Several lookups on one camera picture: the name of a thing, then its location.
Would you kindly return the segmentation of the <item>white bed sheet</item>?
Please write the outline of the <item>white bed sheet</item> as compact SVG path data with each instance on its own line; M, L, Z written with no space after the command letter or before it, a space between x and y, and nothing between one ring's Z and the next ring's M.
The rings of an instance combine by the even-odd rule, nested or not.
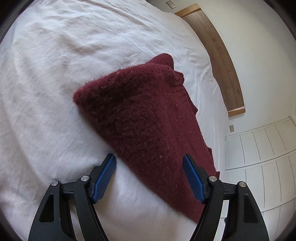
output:
M113 153L95 206L107 237L188 240L203 206L182 160L222 176L227 123L183 19L146 1L34 1L1 42L1 211L27 240L48 186Z

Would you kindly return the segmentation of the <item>dark red knit sweater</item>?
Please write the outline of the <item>dark red knit sweater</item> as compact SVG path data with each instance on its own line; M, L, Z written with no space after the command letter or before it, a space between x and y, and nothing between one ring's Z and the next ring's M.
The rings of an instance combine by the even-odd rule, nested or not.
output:
M171 55L163 53L90 81L73 100L144 185L176 211L199 221L203 205L192 193L183 157L191 155L210 175L217 171L184 75L175 71Z

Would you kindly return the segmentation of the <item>wooden headboard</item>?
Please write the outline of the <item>wooden headboard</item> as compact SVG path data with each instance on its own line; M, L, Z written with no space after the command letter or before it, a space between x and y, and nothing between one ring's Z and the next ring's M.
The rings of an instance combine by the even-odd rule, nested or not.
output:
M220 87L228 111L233 117L246 112L239 79L222 38L198 4L188 6L175 15L185 20L206 48L213 76Z

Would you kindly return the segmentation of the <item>beige wall switch plate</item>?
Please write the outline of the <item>beige wall switch plate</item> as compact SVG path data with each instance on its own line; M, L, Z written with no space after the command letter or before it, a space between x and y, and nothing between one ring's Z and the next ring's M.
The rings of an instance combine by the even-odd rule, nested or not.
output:
M166 1L166 4L171 8L171 9L174 9L176 7L176 5L171 1Z

